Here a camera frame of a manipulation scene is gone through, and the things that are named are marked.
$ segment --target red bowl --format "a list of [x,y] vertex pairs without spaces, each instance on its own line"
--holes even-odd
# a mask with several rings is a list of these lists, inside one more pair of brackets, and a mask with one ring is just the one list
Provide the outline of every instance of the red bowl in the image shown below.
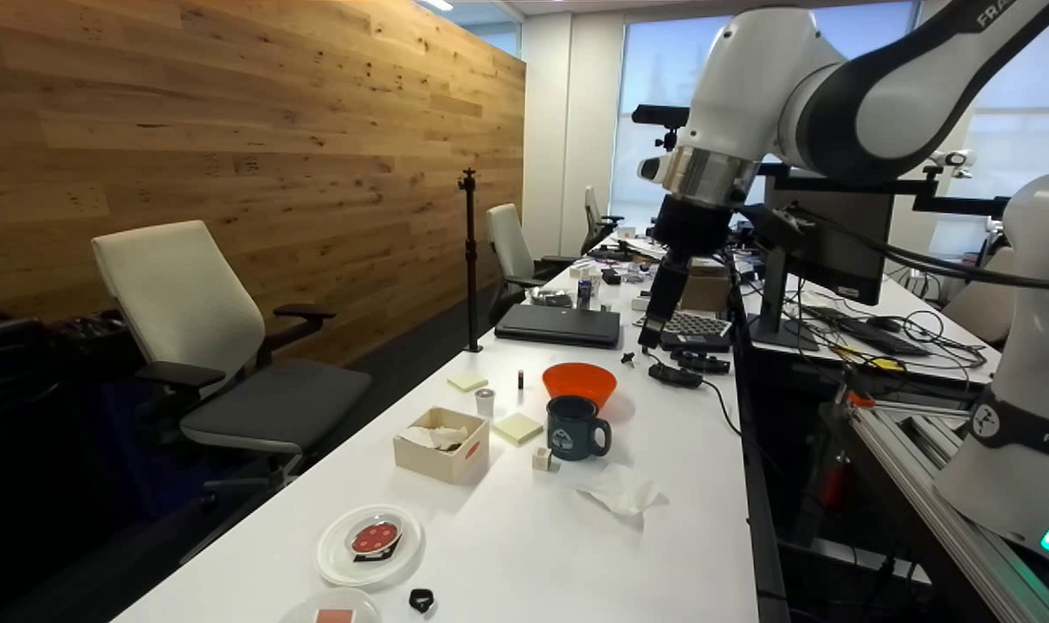
[[609,374],[604,366],[571,358],[571,363],[547,366],[542,384],[547,384],[549,399],[582,395],[598,411],[604,404],[604,399],[614,399],[614,389],[617,389],[617,374]]

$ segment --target wooden wall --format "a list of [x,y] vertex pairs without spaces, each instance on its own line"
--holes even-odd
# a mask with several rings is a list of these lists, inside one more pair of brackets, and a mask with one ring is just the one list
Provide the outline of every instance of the wooden wall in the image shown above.
[[413,0],[0,0],[2,312],[98,312],[91,236],[205,219],[353,358],[465,297],[465,169],[518,199],[524,61]]

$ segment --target chair armrest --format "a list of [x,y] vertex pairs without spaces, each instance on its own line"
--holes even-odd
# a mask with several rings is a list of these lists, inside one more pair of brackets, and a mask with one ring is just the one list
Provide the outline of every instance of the chair armrest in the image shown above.
[[569,271],[576,262],[576,254],[542,254],[534,262],[534,275],[549,280],[561,271]]
[[516,282],[516,288],[542,288],[547,280],[534,280],[534,275],[510,275],[510,282]]
[[280,303],[280,307],[273,307],[273,316],[301,317],[301,321],[276,329],[261,343],[261,352],[257,352],[261,366],[266,366],[273,358],[273,352],[285,350],[287,343],[296,343],[296,339],[318,332],[322,321],[334,317],[330,307],[315,307],[315,303]]
[[334,317],[330,307],[318,303],[280,303],[273,316],[294,316],[294,317]]
[[134,378],[150,379],[150,384],[165,384],[165,388],[198,395],[202,388],[219,384],[224,374],[212,370],[212,366],[188,366],[188,363],[156,358],[156,363],[138,366]]

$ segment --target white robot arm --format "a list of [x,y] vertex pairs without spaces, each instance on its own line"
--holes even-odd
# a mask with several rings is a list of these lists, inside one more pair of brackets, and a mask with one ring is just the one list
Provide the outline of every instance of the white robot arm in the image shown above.
[[739,199],[766,153],[854,186],[896,181],[1045,24],[1049,0],[956,0],[843,61],[808,10],[738,12],[708,47],[675,153],[643,177],[704,207]]
[[[847,186],[896,181],[1045,24],[1049,0],[952,0],[907,38],[841,58],[808,10],[738,12],[713,41],[675,148],[639,164],[668,190],[656,228],[677,220],[639,343],[654,347],[690,254],[704,251],[685,215],[739,205],[768,153]],[[1019,273],[1049,280],[1049,177],[1014,194],[1004,219]],[[936,484],[973,522],[1049,557],[1049,290],[1019,290],[989,401]]]

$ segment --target cardboard box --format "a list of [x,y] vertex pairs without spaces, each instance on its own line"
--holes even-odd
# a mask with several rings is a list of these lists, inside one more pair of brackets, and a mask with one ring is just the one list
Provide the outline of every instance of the cardboard box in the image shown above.
[[423,429],[465,429],[465,438],[447,453],[431,445],[420,445],[405,436],[392,438],[394,462],[453,482],[453,484],[473,484],[488,471],[488,419],[450,411],[450,408],[428,408],[413,425]]
[[682,307],[728,317],[730,280],[720,262],[691,262]]

